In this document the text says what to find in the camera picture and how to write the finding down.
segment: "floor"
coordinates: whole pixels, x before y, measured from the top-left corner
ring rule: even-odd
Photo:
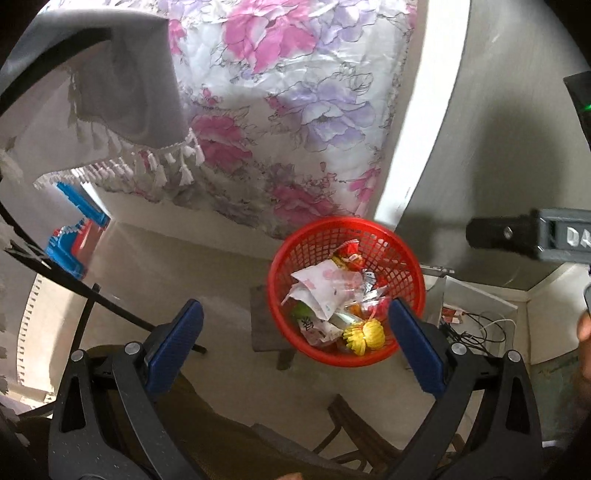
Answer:
[[[218,413],[247,425],[262,423],[314,448],[332,429],[326,407],[341,393],[384,438],[404,447],[433,398],[420,390],[400,353],[358,369],[329,367],[298,354],[291,369],[281,372],[275,369],[276,353],[252,351],[249,288],[265,282],[268,266],[264,260],[114,223],[97,247],[87,279],[154,324],[169,322],[190,297],[202,303],[206,322],[199,343],[209,353],[190,353],[183,373]],[[143,340],[146,335],[96,306],[82,348]],[[460,425],[464,438],[478,404],[475,394]],[[342,433],[324,455],[339,455],[352,447]]]

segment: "bolt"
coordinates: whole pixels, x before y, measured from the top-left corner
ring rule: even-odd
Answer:
[[[125,345],[125,353],[128,355],[135,355],[139,352],[140,344],[138,342],[131,342]]]
[[[521,361],[521,355],[516,350],[509,350],[507,356],[509,357],[509,360],[511,360],[512,362],[517,363]]]
[[[79,362],[80,360],[82,360],[82,357],[84,357],[84,352],[82,350],[75,350],[72,352],[72,355],[70,356],[73,362]]]
[[[464,345],[463,343],[454,343],[452,345],[452,352],[456,355],[465,355],[467,351],[468,349],[466,348],[466,345]]]

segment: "floral fabric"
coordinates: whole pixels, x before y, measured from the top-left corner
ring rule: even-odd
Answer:
[[[107,188],[212,208],[283,238],[329,215],[364,215],[415,24],[417,0],[54,0],[168,16],[187,122],[204,163],[181,181]]]

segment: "red plastic object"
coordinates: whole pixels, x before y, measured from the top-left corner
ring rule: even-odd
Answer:
[[[388,295],[403,297],[418,316],[425,307],[425,282],[421,267],[410,248],[395,233],[368,220],[352,217],[330,217],[311,223],[285,240],[276,253],[267,278],[267,295],[271,314],[281,333],[300,352],[319,362],[336,367],[363,367],[392,355],[398,343],[387,322],[386,344],[379,350],[356,356],[340,352],[336,345],[325,349],[311,346],[301,335],[289,312],[294,300],[281,302],[296,282],[291,274],[330,258],[330,254],[347,240],[359,240],[359,252],[366,268],[379,272],[389,284]]]

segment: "wooden chair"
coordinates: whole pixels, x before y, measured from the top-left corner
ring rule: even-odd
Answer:
[[[332,432],[320,442],[313,452],[318,454],[324,450],[330,442],[339,434],[341,430],[345,430],[357,450],[353,452],[339,455],[332,459],[332,461],[341,465],[354,460],[359,461],[357,470],[363,471],[367,464],[371,466],[372,474],[384,473],[388,467],[402,454],[402,450],[397,449],[388,443],[378,432],[371,426],[364,422],[364,420],[357,415],[345,399],[341,395],[336,398],[328,407],[328,412],[333,424],[335,425]],[[452,445],[456,452],[460,452],[464,448],[464,441],[458,434],[454,435]],[[449,456],[441,460],[440,465],[444,465],[450,461]]]

